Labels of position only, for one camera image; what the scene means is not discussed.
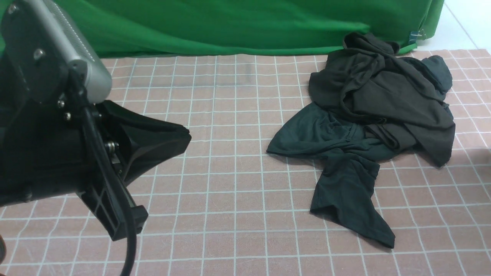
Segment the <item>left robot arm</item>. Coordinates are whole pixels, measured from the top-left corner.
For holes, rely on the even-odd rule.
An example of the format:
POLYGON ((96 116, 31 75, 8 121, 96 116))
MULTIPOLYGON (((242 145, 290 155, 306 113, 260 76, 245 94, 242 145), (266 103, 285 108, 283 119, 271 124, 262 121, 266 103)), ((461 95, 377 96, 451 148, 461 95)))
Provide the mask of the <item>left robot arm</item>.
POLYGON ((82 123, 81 92, 103 140, 99 155, 121 181, 141 233, 148 218, 127 187, 184 153, 179 124, 139 115, 107 98, 112 76, 70 16, 52 0, 4 2, 1 36, 1 206, 76 193, 113 241, 127 238, 126 215, 103 177, 82 123))

